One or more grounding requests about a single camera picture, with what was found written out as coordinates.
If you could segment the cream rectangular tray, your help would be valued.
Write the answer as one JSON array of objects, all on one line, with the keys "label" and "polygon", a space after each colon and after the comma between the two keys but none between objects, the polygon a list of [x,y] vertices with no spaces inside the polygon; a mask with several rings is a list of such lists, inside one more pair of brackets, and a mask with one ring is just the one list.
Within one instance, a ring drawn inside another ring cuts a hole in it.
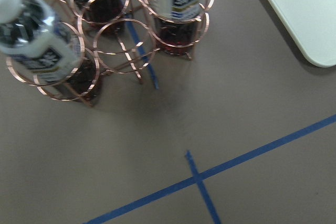
[{"label": "cream rectangular tray", "polygon": [[311,64],[335,66],[335,0],[268,0]]}]

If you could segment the front dark drink bottle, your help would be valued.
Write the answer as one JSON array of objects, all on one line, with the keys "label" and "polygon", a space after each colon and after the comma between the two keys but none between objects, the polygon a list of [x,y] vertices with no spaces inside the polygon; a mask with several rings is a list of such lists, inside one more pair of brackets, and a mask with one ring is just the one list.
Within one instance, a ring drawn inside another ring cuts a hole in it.
[{"label": "front dark drink bottle", "polygon": [[98,68],[84,41],[43,0],[1,0],[1,52],[58,91],[57,100],[92,101],[100,93]]}]

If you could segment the rear dark drink bottle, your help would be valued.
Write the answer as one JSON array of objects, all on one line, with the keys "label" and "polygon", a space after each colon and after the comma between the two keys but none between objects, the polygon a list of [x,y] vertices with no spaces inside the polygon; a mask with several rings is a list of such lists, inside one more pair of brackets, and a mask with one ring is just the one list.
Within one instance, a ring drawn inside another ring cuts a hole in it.
[{"label": "rear dark drink bottle", "polygon": [[190,53],[202,11],[200,0],[148,0],[156,13],[154,30],[158,47],[170,55]]}]

